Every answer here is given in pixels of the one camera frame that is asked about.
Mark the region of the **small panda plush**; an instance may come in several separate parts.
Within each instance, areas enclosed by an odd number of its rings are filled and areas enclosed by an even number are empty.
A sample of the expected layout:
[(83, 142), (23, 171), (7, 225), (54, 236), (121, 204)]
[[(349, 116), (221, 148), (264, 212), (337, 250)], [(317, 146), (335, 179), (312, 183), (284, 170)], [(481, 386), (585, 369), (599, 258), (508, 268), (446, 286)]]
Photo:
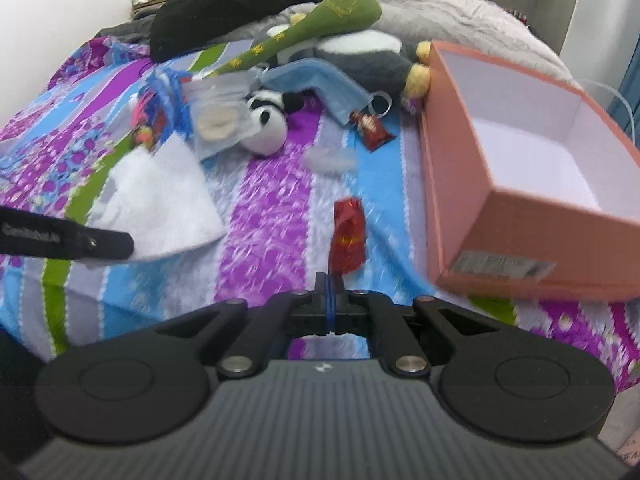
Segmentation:
[(242, 140), (242, 147), (260, 157), (277, 154), (288, 137), (288, 116), (303, 109), (303, 96), (295, 92), (257, 90), (246, 102), (258, 131)]

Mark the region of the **blue face mask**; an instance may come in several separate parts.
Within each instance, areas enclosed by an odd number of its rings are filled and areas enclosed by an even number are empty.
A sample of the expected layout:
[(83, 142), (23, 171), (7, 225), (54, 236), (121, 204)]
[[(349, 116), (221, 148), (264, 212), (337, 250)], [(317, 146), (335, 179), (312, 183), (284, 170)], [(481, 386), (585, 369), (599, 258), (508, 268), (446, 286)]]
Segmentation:
[(268, 68), (259, 80), (264, 88), (281, 93), (313, 91), (342, 126), (350, 122), (352, 112), (368, 112), (382, 118), (393, 106), (393, 100), (386, 92), (366, 90), (342, 70), (320, 58), (302, 58)]

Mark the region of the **small red candy packet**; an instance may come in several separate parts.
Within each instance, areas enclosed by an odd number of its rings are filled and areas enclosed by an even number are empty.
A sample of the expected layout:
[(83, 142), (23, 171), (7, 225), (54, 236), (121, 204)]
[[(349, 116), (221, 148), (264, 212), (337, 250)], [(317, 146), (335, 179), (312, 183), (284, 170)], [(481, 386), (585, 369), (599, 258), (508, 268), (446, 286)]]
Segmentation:
[(361, 142), (369, 152), (375, 152), (396, 139), (396, 136), (371, 113), (354, 110), (350, 113), (349, 119), (355, 125)]

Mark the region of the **grey penguin plush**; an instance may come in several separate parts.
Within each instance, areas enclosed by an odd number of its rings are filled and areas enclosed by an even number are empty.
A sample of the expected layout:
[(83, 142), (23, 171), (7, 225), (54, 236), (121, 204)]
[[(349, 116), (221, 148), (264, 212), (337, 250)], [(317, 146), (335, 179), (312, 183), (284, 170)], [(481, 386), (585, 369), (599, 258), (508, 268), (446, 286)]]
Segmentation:
[(302, 58), (320, 58), (370, 92), (384, 91), (391, 98), (415, 101), (430, 88), (430, 52), (428, 41), (409, 46), (387, 32), (367, 28), (303, 41), (278, 53), (269, 68)]

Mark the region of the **pink cardboard box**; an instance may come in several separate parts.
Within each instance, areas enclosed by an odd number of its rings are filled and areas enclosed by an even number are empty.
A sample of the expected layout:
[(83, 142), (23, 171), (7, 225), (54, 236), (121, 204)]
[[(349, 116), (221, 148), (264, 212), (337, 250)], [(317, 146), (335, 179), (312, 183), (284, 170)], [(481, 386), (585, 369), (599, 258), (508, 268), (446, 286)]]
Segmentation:
[(639, 152), (608, 113), (536, 70), (444, 42), (421, 150), (427, 275), (459, 295), (639, 293)]

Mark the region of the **blue plastic bag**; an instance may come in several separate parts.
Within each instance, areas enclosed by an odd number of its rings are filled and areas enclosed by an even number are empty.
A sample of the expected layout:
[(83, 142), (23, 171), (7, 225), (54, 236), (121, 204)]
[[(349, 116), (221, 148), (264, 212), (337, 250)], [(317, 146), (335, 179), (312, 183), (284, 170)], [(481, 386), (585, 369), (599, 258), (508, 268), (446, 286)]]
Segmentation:
[(190, 105), (184, 86), (193, 75), (184, 70), (155, 67), (134, 96), (129, 141), (132, 148), (156, 151), (175, 133), (182, 140), (193, 138)]

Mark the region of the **colourful striped bedsheet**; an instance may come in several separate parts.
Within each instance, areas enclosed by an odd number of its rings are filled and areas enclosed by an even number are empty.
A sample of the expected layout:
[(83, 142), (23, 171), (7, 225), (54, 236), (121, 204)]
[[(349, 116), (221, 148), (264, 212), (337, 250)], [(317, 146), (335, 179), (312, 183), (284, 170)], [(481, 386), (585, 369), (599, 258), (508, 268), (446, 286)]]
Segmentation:
[[(110, 170), (132, 152), (134, 96), (155, 67), (204, 75), (248, 50), (244, 41), (156, 64), (142, 47), (111, 38), (79, 48), (44, 92), (1, 133), (4, 206), (88, 226)], [(369, 152), (315, 94), (288, 118), (277, 154), (234, 146), (200, 160), (226, 234), (150, 261), (82, 263), (3, 256), (1, 325), (43, 361), (231, 298), (259, 307), (278, 292), (311, 288), (328, 270), (334, 203), (361, 200), (366, 262), (350, 289), (396, 304), (432, 295), (503, 323), (571, 344), (601, 360), (617, 388), (639, 380), (639, 297), (626, 301), (459, 295), (427, 275), (421, 124), (393, 107), (396, 139)]]

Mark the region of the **white folded towel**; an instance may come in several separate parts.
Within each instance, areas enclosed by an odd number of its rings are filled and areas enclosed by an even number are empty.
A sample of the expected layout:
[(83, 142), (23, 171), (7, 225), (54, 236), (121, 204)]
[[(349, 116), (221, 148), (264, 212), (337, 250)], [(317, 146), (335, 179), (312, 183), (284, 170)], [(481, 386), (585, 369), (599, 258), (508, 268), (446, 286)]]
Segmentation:
[(226, 234), (200, 161), (175, 133), (156, 152), (140, 146), (110, 170), (88, 226), (128, 233), (130, 261), (177, 255)]

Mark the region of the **clear plastic pouch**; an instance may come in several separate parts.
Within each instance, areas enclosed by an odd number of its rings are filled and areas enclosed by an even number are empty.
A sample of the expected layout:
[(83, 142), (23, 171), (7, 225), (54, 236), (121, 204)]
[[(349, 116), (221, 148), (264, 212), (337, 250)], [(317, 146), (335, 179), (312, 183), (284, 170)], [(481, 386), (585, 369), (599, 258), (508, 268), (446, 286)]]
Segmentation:
[(258, 133), (258, 122), (247, 104), (256, 80), (257, 75), (252, 72), (213, 77), (196, 74), (182, 84), (191, 117), (192, 145), (199, 160), (209, 159)]

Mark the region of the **grey quilt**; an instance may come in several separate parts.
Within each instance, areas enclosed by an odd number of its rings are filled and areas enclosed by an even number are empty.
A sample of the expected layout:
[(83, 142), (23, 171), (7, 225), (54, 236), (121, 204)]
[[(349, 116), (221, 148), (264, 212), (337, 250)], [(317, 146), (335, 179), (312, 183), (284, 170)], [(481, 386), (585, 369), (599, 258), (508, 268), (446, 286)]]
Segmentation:
[(371, 28), (312, 38), (280, 55), (346, 58), (369, 52), (396, 53), (416, 62), (431, 41), (474, 49), (571, 84), (570, 70), (549, 46), (508, 11), (486, 0), (376, 0), (381, 18)]

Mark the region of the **red foil snack packet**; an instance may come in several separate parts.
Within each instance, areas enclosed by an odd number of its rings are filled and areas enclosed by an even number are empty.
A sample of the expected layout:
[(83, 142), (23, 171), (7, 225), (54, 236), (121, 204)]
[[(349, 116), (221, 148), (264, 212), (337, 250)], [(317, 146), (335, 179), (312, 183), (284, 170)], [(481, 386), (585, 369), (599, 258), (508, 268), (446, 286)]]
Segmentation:
[(366, 262), (366, 218), (361, 200), (346, 197), (334, 203), (334, 230), (329, 252), (329, 272), (349, 274)]

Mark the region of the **green plush massage stick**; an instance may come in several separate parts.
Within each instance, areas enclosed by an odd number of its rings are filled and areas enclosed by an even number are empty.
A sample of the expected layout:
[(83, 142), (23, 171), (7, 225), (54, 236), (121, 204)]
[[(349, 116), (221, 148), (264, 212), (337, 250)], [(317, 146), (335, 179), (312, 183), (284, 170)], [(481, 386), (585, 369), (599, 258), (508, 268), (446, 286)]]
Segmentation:
[(371, 27), (381, 16), (382, 8), (376, 0), (323, 0), (299, 22), (283, 32), (277, 32), (261, 44), (255, 44), (208, 76), (249, 70), (303, 41), (359, 32)]

